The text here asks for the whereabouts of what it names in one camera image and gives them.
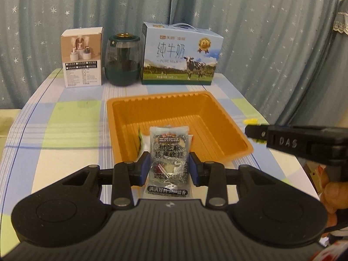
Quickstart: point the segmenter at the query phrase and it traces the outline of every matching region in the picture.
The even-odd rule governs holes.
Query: gold medal emblem
[[[212,43],[208,37],[202,38],[198,43],[198,52],[201,53],[202,51],[204,51],[205,53],[209,53],[208,49],[210,48],[211,44]]]

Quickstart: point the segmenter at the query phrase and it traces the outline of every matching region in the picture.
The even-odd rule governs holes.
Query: human hand
[[[335,226],[337,225],[337,209],[348,208],[348,182],[330,182],[328,174],[324,170],[321,174],[321,187],[323,192],[320,201],[328,213],[326,226]]]

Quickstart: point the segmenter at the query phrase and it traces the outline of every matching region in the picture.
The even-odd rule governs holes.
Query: box handle
[[[187,23],[183,23],[183,22],[179,22],[179,23],[175,23],[172,25],[173,27],[181,27],[181,28],[185,28],[185,29],[188,29],[188,28],[191,28],[191,29],[194,29],[196,31],[199,31],[198,29],[196,29],[195,27],[193,27],[192,25],[189,25]]]

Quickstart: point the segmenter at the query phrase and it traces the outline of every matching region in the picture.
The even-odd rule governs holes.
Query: orange plastic tray
[[[204,161],[226,162],[252,153],[249,140],[210,92],[144,95],[107,101],[116,163],[134,161],[140,149],[139,128],[188,125],[190,151]]]

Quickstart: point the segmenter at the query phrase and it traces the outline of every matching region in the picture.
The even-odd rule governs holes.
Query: humidifier box
[[[102,27],[67,29],[60,38],[65,87],[102,84]]]

